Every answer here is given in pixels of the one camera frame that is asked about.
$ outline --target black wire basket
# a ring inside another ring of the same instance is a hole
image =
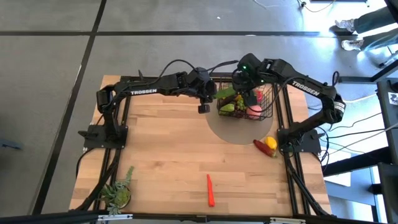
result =
[[[224,90],[231,86],[232,86],[232,83],[223,82],[223,79],[221,79],[220,84],[218,86],[218,90],[219,91]],[[256,121],[262,121],[263,119],[271,118],[273,109],[272,109],[272,105],[270,105],[270,104],[274,97],[272,88],[273,88],[272,84],[265,84],[263,86],[253,89],[254,94],[256,95],[256,98],[257,98],[257,105],[258,105],[258,106],[256,106],[255,110],[260,111],[259,108],[261,108],[261,111],[262,111],[268,107],[262,113],[253,113],[247,106],[244,105],[244,103],[243,103],[243,107],[242,107],[241,101],[243,99],[241,98],[241,96],[239,96],[239,93],[237,93],[236,96],[232,96],[229,99],[226,99],[226,98],[217,99],[218,114],[220,116],[230,116],[230,117],[234,117],[234,118],[252,119],[252,120],[256,120]],[[233,111],[222,110],[222,107],[227,104],[234,104],[234,110]]]

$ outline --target person's foot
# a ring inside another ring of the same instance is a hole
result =
[[[343,40],[341,46],[344,50],[361,50],[363,40]]]
[[[347,29],[350,32],[355,31],[354,19],[335,21],[335,24],[337,27],[342,28],[342,29]]]

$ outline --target wire basket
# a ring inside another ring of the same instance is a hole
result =
[[[223,82],[223,79],[221,79],[220,84],[218,86],[218,90],[219,91],[224,90],[231,86],[232,86],[232,83]],[[271,84],[265,84],[263,86],[253,89],[253,91],[255,92],[256,97],[257,97],[257,105],[261,107],[261,110],[266,109],[272,102],[273,97],[274,97],[272,88],[273,87]],[[263,119],[272,117],[272,112],[273,112],[272,105],[270,105],[268,107],[268,109],[266,109],[261,114],[248,114],[247,112],[251,113],[252,111],[249,111],[250,109],[247,107],[241,109],[241,107],[238,106],[236,98],[231,101],[232,104],[235,104],[234,111],[221,110],[221,108],[222,108],[221,105],[225,105],[225,102],[223,102],[224,100],[226,100],[226,99],[217,99],[218,114],[220,116],[230,116],[230,117],[234,117],[234,118],[252,119],[252,120],[256,120],[256,121],[262,121]]]

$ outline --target white shoe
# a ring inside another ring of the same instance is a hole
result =
[[[355,27],[354,27],[354,19],[350,19],[350,20],[342,20],[342,21],[335,21],[335,24],[337,27],[342,28],[342,29],[347,29],[350,32],[354,32],[355,31]]]
[[[341,46],[344,50],[361,50],[363,40],[343,40]]]

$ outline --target round gray mat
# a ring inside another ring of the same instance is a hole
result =
[[[217,100],[210,104],[206,120],[211,130],[222,140],[232,144],[250,144],[253,139],[262,139],[272,126],[273,118],[262,121],[239,119],[218,115]]]

